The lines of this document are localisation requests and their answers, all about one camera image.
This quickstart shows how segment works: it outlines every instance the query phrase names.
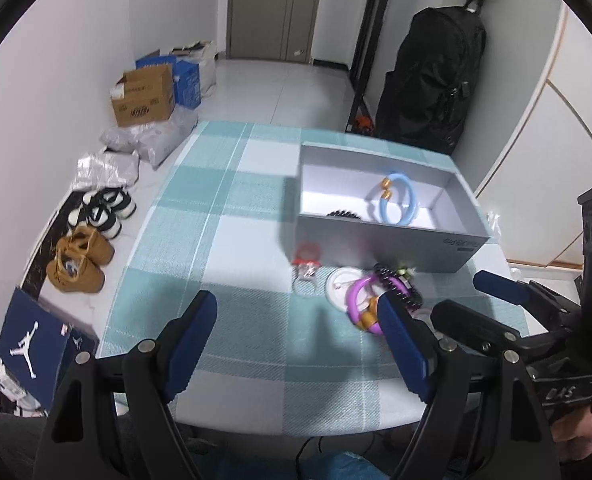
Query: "black bag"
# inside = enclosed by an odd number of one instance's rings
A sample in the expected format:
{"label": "black bag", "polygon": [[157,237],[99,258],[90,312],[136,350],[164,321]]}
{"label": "black bag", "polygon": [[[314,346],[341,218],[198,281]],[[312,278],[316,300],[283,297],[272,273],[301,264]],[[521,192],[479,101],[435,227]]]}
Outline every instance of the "black bag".
{"label": "black bag", "polygon": [[462,134],[478,80],[487,33],[483,0],[463,7],[424,9],[414,16],[388,72],[375,135],[451,154]]}

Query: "white jumpman logo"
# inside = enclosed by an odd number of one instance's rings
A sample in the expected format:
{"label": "white jumpman logo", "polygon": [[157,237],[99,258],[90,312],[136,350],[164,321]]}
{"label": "white jumpman logo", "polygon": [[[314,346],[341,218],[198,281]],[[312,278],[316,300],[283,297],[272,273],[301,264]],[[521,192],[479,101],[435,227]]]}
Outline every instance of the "white jumpman logo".
{"label": "white jumpman logo", "polygon": [[27,361],[27,367],[29,368],[29,374],[33,379],[36,378],[36,374],[34,373],[34,369],[32,368],[32,362],[29,360],[29,343],[32,342],[32,338],[34,337],[34,332],[38,329],[38,321],[34,322],[34,329],[31,333],[27,332],[25,337],[23,337],[18,342],[18,348],[9,351],[10,355],[22,355],[25,357],[25,361]]}

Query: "backpack strap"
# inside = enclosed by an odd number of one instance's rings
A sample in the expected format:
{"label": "backpack strap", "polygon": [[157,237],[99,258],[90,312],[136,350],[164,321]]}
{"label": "backpack strap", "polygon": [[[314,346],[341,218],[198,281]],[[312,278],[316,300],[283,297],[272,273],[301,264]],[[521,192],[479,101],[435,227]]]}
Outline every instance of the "backpack strap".
{"label": "backpack strap", "polygon": [[[469,9],[470,5],[474,2],[474,0],[467,0],[465,2],[465,4],[463,5],[463,8],[465,9]],[[475,14],[480,14],[481,9],[483,8],[483,3],[485,2],[485,0],[476,0],[476,11],[474,12]]]}

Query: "human hand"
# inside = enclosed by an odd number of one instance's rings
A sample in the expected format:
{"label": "human hand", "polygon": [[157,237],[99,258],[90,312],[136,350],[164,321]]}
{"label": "human hand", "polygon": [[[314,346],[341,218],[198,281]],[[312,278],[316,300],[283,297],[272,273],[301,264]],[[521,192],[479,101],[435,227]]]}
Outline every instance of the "human hand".
{"label": "human hand", "polygon": [[560,418],[551,427],[561,462],[582,460],[592,454],[592,412],[589,406]]}

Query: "teal and white tablecloth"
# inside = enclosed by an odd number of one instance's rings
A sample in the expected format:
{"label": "teal and white tablecloth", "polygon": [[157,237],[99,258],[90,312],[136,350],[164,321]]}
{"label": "teal and white tablecloth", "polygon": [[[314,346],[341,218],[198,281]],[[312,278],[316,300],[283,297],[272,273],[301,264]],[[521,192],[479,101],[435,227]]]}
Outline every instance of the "teal and white tablecloth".
{"label": "teal and white tablecloth", "polygon": [[[238,433],[360,433],[420,419],[382,338],[355,329],[324,295],[292,290],[298,152],[302,142],[348,146],[456,171],[448,156],[322,130],[207,122],[192,134],[154,201],[124,269],[100,356],[156,337],[199,289],[218,320],[176,420]],[[509,277],[486,244],[455,274],[419,274],[432,306],[452,298],[526,335],[522,309],[474,290],[487,269]]]}

